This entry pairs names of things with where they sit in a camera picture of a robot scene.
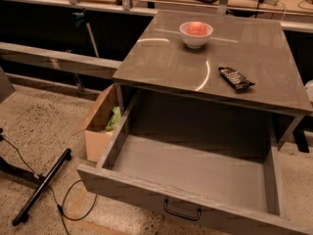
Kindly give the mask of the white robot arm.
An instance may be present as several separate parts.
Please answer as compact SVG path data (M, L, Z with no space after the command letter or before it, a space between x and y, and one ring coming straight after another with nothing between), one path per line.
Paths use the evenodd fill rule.
M305 84L305 89L306 89L306 92L308 94L310 102L313 103L313 80L309 80Z

